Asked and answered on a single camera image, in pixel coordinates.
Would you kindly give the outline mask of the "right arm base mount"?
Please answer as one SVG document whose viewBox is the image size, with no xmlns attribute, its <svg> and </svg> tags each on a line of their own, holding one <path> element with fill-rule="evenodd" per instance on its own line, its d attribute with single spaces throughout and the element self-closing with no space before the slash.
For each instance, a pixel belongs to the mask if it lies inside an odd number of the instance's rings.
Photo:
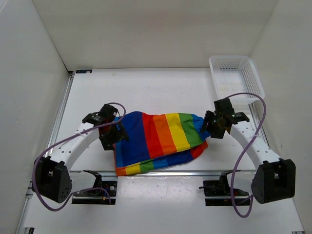
<svg viewBox="0 0 312 234">
<path fill-rule="evenodd" d="M 227 175 L 233 171 L 222 172 L 219 180 L 205 180 L 203 185 L 199 187 L 204 191 L 206 207 L 225 207 L 232 206 L 230 183 Z M 234 188 L 234 200 L 237 206 L 249 206 L 249 194 L 243 190 Z"/>
</svg>

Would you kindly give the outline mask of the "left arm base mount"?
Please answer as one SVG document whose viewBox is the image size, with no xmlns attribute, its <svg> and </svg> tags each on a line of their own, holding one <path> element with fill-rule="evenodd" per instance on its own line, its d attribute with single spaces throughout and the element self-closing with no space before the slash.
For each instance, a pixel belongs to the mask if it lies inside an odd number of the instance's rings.
<svg viewBox="0 0 312 234">
<path fill-rule="evenodd" d="M 117 180 L 107 179 L 95 171 L 84 170 L 71 174 L 73 182 L 72 204 L 115 205 Z"/>
</svg>

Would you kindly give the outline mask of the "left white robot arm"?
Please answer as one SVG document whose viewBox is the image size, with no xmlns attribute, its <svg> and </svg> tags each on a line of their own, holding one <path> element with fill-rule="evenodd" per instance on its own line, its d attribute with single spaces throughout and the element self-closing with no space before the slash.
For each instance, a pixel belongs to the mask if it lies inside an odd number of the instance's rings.
<svg viewBox="0 0 312 234">
<path fill-rule="evenodd" d="M 104 150 L 113 151 L 116 143 L 129 140 L 122 124 L 125 114 L 119 113 L 119 107 L 124 108 L 117 102 L 105 103 L 98 112 L 85 116 L 73 135 L 51 145 L 35 159 L 32 190 L 47 209 L 57 211 L 45 202 L 46 198 L 64 207 L 72 196 L 84 192 L 110 197 L 99 173 L 85 169 L 70 175 L 70 171 L 94 141 L 99 140 Z"/>
</svg>

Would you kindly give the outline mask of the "rainbow striped shorts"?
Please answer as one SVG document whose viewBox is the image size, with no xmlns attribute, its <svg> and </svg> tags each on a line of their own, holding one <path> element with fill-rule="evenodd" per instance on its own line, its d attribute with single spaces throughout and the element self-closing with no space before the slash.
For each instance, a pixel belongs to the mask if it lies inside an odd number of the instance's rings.
<svg viewBox="0 0 312 234">
<path fill-rule="evenodd" d="M 115 144 L 117 176 L 129 176 L 188 163 L 208 148 L 210 133 L 194 114 L 149 115 L 135 111 L 121 121 L 128 140 Z"/>
</svg>

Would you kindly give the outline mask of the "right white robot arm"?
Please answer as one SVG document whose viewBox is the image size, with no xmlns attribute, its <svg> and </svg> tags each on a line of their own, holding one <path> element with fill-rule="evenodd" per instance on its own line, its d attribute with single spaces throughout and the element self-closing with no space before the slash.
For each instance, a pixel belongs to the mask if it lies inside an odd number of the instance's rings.
<svg viewBox="0 0 312 234">
<path fill-rule="evenodd" d="M 229 98 L 214 102 L 215 111 L 207 111 L 201 130 L 212 138 L 222 139 L 229 133 L 243 148 L 256 168 L 254 175 L 240 170 L 221 173 L 219 180 L 205 181 L 208 196 L 230 195 L 238 192 L 253 195 L 260 204 L 292 198 L 295 195 L 296 166 L 290 159 L 282 159 L 258 137 L 249 118 L 235 112 Z"/>
</svg>

